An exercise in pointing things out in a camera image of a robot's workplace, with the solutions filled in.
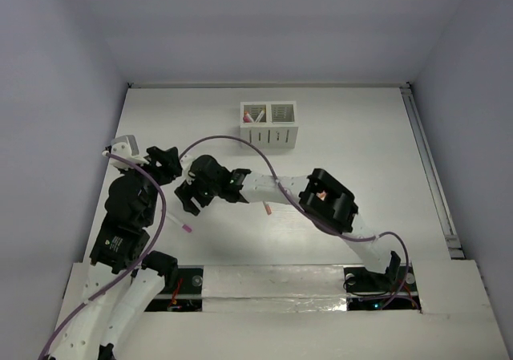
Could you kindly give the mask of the white marker salmon cap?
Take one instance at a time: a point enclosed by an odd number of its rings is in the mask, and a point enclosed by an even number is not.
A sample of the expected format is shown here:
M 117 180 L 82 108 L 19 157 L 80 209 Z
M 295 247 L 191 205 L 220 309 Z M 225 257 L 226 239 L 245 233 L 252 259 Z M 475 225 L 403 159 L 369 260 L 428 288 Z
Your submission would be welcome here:
M 270 216 L 273 213 L 270 205 L 265 201 L 263 202 L 263 205 L 264 205 L 267 215 Z

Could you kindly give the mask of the white marker purple cap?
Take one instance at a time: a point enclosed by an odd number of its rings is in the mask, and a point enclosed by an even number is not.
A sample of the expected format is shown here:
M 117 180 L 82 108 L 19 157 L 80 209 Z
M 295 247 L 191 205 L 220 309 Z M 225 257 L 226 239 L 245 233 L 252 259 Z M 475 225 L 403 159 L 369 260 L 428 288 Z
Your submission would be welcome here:
M 188 224 L 185 224 L 182 220 L 178 219 L 175 215 L 173 215 L 172 213 L 169 213 L 167 212 L 166 213 L 166 216 L 169 220 L 171 220 L 172 222 L 174 222 L 176 225 L 178 225 L 179 227 L 181 227 L 183 230 L 185 230 L 187 233 L 191 233 L 192 232 L 192 228 L 188 225 Z

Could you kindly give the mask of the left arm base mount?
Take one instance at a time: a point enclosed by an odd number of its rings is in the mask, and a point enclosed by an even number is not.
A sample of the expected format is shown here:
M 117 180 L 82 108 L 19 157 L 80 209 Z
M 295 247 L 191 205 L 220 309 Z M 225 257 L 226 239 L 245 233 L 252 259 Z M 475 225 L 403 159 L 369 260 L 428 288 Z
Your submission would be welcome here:
M 203 284 L 203 266 L 181 265 L 174 288 L 165 288 L 155 296 L 154 301 L 167 312 L 200 312 Z

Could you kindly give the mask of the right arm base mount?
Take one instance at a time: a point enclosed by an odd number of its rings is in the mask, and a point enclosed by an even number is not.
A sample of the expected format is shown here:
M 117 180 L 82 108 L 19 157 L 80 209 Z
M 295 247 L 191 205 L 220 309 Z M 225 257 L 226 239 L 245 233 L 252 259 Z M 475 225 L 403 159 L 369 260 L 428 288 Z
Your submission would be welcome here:
M 375 311 L 388 302 L 397 287 L 406 278 L 395 299 L 384 310 L 420 310 L 420 298 L 414 270 L 403 265 L 395 280 L 387 280 L 384 275 L 370 273 L 364 267 L 354 266 L 344 268 L 343 288 L 347 294 L 348 311 Z

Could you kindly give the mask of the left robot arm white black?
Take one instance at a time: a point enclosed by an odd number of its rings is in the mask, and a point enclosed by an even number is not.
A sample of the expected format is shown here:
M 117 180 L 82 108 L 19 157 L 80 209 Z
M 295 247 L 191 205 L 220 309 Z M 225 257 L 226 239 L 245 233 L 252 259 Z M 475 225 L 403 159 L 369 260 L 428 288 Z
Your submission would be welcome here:
M 181 176 L 176 148 L 147 149 L 141 156 L 126 141 L 104 155 L 120 176 L 105 202 L 106 216 L 90 253 L 80 304 L 60 323 L 41 359 L 116 359 L 151 300 L 176 286 L 177 260 L 153 249 L 157 210 L 167 203 L 162 187 Z

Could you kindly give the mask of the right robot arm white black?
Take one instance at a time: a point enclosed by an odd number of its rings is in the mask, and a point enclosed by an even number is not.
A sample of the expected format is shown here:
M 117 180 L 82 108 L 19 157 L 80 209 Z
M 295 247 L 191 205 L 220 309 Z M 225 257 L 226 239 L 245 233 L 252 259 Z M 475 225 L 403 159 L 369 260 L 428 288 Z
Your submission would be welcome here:
M 244 168 L 230 171 L 203 155 L 186 163 L 184 182 L 175 194 L 184 211 L 195 216 L 217 197 L 233 204 L 296 205 L 316 228 L 346 242 L 375 288 L 388 289 L 398 280 L 400 256 L 366 225 L 355 195 L 324 169 L 315 168 L 307 176 L 266 176 Z

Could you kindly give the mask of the white marker yellow cap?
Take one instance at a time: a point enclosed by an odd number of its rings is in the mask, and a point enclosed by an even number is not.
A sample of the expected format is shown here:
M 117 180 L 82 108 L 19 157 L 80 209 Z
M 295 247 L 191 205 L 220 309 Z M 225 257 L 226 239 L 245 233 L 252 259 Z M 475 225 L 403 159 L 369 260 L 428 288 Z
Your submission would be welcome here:
M 260 113 L 258 114 L 255 122 L 259 123 L 264 118 L 264 116 L 265 116 L 265 110 L 261 110 Z

